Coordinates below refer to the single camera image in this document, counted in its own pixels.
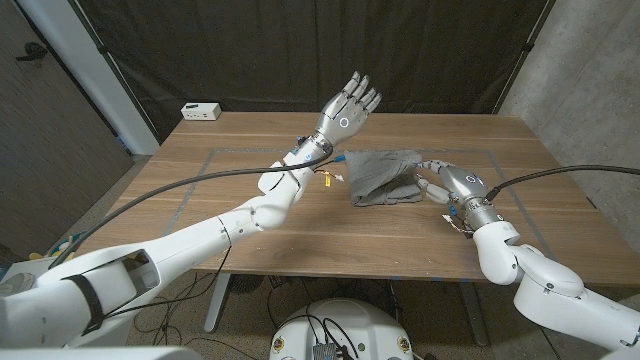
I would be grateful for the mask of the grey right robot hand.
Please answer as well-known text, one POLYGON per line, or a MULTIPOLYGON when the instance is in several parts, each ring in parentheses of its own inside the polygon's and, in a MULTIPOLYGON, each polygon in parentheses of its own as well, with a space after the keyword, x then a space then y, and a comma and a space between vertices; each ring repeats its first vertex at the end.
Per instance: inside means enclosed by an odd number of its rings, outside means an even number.
POLYGON ((429 169, 439 175, 441 186, 418 174, 415 174, 415 180, 433 202, 442 205, 457 204, 464 214, 463 222, 471 231, 504 220, 495 207, 485 199, 489 193, 487 185, 473 172, 440 160, 422 161, 415 166, 429 169))

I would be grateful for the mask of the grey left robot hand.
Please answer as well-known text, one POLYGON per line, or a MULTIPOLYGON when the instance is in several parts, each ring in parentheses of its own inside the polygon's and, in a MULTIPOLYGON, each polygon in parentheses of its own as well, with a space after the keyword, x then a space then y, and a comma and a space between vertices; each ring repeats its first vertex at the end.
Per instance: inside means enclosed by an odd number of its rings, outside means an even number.
POLYGON ((355 71, 347 84, 325 104, 315 133, 299 147, 297 156, 301 162, 320 159, 361 129, 382 99, 374 87, 368 88, 369 81, 367 75, 355 71))

